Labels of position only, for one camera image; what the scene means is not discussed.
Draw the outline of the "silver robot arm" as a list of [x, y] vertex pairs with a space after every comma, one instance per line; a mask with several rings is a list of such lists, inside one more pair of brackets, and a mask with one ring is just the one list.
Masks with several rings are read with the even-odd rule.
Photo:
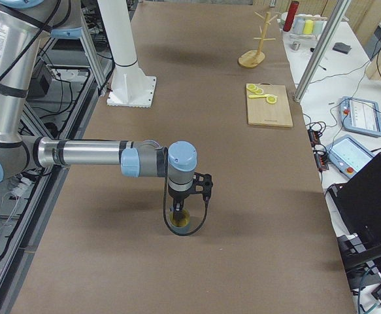
[[0, 182], [32, 167], [118, 164], [127, 177], [163, 177], [181, 211], [196, 193], [197, 152], [186, 141], [52, 140], [18, 133], [39, 38], [81, 24], [78, 1], [0, 1]]

